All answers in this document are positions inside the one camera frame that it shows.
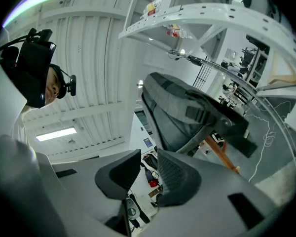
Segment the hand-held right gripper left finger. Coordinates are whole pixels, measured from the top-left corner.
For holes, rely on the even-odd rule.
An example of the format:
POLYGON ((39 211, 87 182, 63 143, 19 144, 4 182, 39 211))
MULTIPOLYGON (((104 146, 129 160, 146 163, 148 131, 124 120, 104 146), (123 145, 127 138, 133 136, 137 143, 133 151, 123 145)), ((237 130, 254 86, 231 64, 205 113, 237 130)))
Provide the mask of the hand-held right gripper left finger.
POLYGON ((129 237, 126 198, 140 172, 141 151, 52 164, 38 154, 44 188, 67 237, 129 237))

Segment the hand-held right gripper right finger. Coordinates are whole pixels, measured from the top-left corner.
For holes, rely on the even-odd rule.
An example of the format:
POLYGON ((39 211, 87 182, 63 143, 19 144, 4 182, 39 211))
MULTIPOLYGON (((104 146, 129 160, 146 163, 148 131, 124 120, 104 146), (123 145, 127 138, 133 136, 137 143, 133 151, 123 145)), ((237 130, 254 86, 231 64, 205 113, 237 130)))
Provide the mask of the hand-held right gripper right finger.
POLYGON ((232 170, 158 151, 163 194, 144 237, 260 237, 280 209, 232 170))

